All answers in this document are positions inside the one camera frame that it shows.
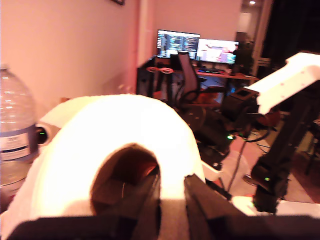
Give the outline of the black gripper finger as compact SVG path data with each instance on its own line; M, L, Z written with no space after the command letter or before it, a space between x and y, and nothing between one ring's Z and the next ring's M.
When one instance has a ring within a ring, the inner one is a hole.
M102 216L97 240L155 240L160 228L160 174L150 173L137 185L111 179L96 193Z
M235 220L244 214L197 175L184 178L184 194L192 240L237 240Z

